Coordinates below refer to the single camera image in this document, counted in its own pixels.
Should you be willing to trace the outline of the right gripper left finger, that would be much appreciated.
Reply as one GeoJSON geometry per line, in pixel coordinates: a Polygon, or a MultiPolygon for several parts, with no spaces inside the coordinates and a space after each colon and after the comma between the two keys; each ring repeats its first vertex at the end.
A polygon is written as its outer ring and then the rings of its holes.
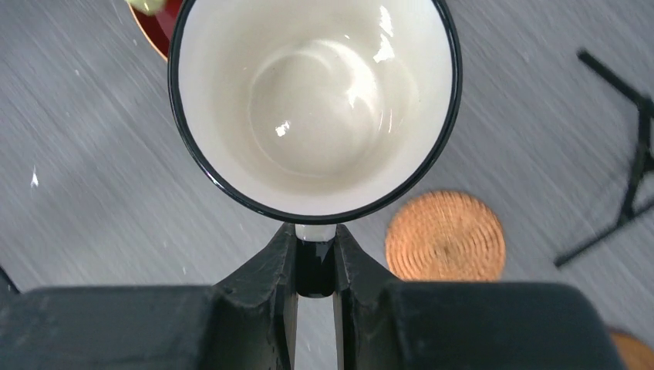
{"type": "Polygon", "coordinates": [[[3,369],[291,369],[295,228],[212,286],[41,288],[1,299],[3,369]]]}

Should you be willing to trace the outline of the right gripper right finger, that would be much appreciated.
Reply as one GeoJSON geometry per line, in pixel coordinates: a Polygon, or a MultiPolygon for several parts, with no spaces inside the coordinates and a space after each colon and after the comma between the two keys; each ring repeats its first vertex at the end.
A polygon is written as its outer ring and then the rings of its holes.
{"type": "Polygon", "coordinates": [[[552,283],[401,281],[336,229],[340,369],[621,369],[590,301],[552,283]]]}

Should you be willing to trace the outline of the woven rattan coaster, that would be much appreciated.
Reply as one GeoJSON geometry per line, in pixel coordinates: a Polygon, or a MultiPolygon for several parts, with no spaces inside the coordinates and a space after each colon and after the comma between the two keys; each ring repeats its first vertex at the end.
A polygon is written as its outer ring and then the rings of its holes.
{"type": "Polygon", "coordinates": [[[385,255],[389,270],[404,281],[497,281],[506,262],[504,229],[478,198],[433,191],[393,216],[385,255]]]}

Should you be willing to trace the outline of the white cup brown rim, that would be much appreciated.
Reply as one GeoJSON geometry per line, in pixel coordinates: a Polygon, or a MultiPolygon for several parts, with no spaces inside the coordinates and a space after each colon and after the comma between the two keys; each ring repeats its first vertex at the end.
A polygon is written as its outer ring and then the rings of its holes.
{"type": "Polygon", "coordinates": [[[168,52],[189,154],[243,207],[294,226],[306,297],[332,293],[337,225],[430,170],[462,82],[444,1],[184,1],[168,52]]]}

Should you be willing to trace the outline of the wooden coaster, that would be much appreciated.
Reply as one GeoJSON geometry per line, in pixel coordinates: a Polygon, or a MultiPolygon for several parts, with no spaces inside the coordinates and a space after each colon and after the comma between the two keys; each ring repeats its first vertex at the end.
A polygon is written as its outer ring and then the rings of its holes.
{"type": "Polygon", "coordinates": [[[653,370],[653,350],[637,337],[616,329],[609,330],[621,360],[628,370],[653,370]]]}

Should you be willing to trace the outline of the red round tray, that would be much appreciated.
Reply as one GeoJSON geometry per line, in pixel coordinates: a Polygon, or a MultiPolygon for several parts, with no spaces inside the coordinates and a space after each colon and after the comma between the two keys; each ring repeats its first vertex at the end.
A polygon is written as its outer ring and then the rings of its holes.
{"type": "Polygon", "coordinates": [[[141,32],[164,60],[168,59],[170,39],[183,3],[183,0],[167,0],[165,9],[154,15],[135,11],[128,4],[141,32]]]}

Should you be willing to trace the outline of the yellow mug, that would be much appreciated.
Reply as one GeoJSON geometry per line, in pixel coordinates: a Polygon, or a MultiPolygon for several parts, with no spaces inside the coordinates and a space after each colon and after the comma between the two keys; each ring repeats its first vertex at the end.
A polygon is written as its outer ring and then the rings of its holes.
{"type": "Polygon", "coordinates": [[[126,0],[126,3],[135,11],[145,15],[154,15],[165,9],[167,0],[126,0]]]}

